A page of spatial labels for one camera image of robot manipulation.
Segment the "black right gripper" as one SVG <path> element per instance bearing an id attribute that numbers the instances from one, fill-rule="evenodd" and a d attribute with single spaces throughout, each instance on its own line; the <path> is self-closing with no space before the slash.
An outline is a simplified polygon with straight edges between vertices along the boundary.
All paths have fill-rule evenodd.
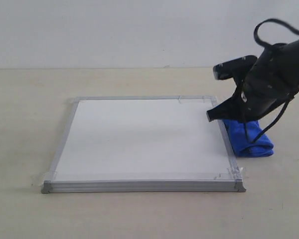
<path id="1" fill-rule="evenodd" d="M 299 76 L 282 74 L 235 74 L 233 96 L 206 112 L 209 122 L 259 120 L 299 92 Z"/>

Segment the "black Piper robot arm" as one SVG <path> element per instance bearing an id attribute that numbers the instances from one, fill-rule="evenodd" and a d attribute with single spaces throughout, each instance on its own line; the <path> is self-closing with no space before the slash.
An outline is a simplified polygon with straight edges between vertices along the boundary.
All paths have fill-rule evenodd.
<path id="1" fill-rule="evenodd" d="M 299 92 L 299 40 L 275 44 L 278 52 L 265 49 L 259 57 L 247 55 L 213 67 L 216 80 L 235 81 L 233 95 L 207 111 L 209 121 L 255 121 Z"/>

